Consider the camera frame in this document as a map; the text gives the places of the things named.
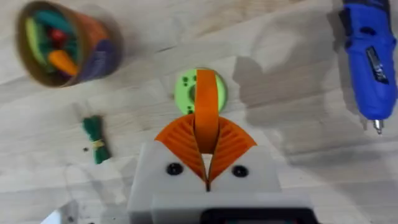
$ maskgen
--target cordless drill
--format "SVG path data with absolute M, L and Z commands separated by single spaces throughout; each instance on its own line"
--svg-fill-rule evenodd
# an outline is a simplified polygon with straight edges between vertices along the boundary
M 351 80 L 359 111 L 382 134 L 397 98 L 388 0 L 344 0 L 344 25 Z

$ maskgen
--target green yarn bundle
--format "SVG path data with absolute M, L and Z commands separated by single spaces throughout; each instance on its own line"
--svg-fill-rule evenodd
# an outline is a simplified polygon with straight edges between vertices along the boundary
M 94 161 L 95 164 L 101 164 L 109 159 L 109 153 L 102 135 L 102 120 L 99 116 L 92 116 L 83 119 L 83 128 L 90 137 L 90 141 L 94 145 Z

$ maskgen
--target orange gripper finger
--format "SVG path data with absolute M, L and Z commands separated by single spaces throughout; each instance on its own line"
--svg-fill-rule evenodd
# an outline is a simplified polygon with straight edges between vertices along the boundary
M 218 93 L 213 70 L 197 70 L 195 137 L 200 153 L 214 152 L 218 138 Z

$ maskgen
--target wooden surface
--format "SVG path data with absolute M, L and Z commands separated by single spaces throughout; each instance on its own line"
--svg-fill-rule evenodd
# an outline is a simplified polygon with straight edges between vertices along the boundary
M 71 200 L 80 223 L 126 223 L 140 145 L 181 115 L 173 84 L 193 67 L 222 75 L 222 116 L 271 149 L 284 191 L 308 194 L 323 223 L 398 223 L 398 114 L 383 136 L 363 125 L 340 1 L 58 0 L 118 27 L 124 49 L 115 74 L 59 90 L 27 78 L 16 55 L 12 21 L 26 2 L 0 7 L 1 224 L 40 223 Z M 114 154 L 100 166 L 82 150 L 90 114 L 104 116 Z

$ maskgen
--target green washer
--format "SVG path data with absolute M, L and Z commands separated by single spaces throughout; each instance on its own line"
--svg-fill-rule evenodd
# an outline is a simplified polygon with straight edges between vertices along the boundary
M 178 78 L 175 84 L 174 101 L 183 114 L 191 114 L 195 111 L 195 86 L 197 84 L 197 70 L 208 68 L 194 68 L 187 70 Z M 218 90 L 218 111 L 220 112 L 226 103 L 226 86 L 220 75 L 216 73 Z

